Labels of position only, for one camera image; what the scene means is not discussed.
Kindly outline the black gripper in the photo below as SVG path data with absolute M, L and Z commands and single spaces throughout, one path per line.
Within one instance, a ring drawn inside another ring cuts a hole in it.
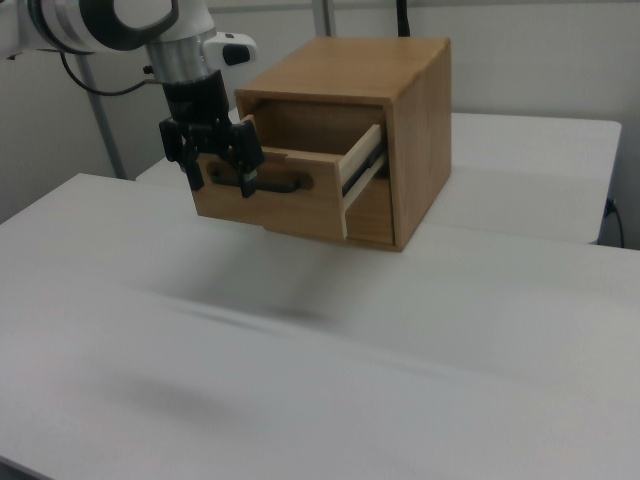
M 216 71 L 184 83 L 163 83 L 162 88 L 171 113 L 159 124 L 165 157 L 180 166 L 190 189 L 200 190 L 204 180 L 197 163 L 199 153 L 192 139 L 182 134 L 180 125 L 209 125 L 216 132 L 216 155 L 236 171 L 242 197 L 251 197 L 264 154 L 253 122 L 232 123 L 229 119 L 222 73 Z

